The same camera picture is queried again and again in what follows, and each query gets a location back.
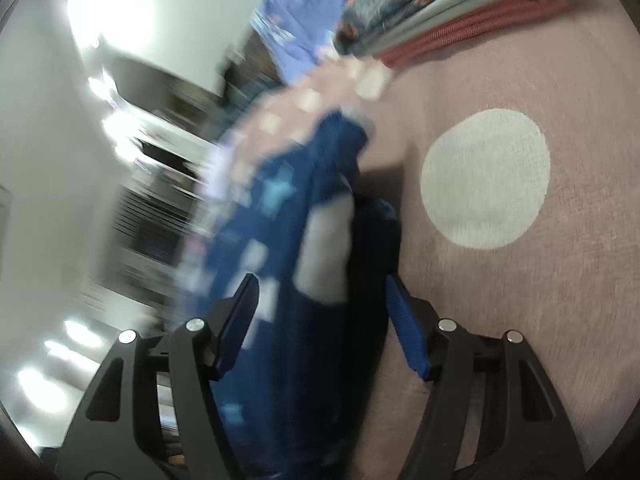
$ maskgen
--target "red folded cloth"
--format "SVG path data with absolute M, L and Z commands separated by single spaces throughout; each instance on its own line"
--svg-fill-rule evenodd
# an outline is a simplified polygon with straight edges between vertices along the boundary
M 500 28 L 546 18 L 566 9 L 571 0 L 500 0 L 420 34 L 375 57 L 397 68 L 432 50 Z

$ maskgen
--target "silver screw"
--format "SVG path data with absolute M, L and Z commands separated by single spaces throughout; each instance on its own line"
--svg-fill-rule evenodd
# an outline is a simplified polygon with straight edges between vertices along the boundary
M 199 317 L 194 317 L 187 321 L 185 327 L 189 332 L 199 332 L 204 328 L 204 320 Z
M 455 329 L 458 328 L 458 326 L 456 322 L 453 321 L 452 319 L 441 319 L 438 322 L 438 328 L 443 332 L 453 332 Z
M 133 330 L 125 330 L 124 332 L 120 332 L 118 336 L 118 341 L 123 344 L 131 343 L 136 338 L 136 333 Z
M 507 341 L 509 341 L 510 343 L 518 344 L 524 341 L 524 337 L 517 330 L 509 330 L 507 332 Z

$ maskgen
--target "large white dot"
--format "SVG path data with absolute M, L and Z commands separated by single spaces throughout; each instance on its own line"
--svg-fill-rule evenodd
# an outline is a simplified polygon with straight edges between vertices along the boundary
M 550 169 L 536 123 L 514 110 L 485 110 L 433 143 L 422 168 L 422 201 L 433 224 L 453 243 L 502 247 L 522 236 L 538 216 Z

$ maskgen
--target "stack of folded clothes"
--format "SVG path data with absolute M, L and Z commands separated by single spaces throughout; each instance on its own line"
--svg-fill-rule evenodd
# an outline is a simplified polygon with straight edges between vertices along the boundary
M 343 55 L 389 67 L 491 30 L 532 22 L 573 0 L 349 0 L 334 38 Z

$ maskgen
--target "blue gripper pad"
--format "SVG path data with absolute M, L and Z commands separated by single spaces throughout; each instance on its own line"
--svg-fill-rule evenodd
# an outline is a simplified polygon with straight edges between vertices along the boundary
M 392 276 L 387 276 L 386 310 L 398 334 L 409 368 L 415 370 L 424 380 L 431 368 L 427 358 L 427 338 L 422 333 L 407 300 L 396 280 Z

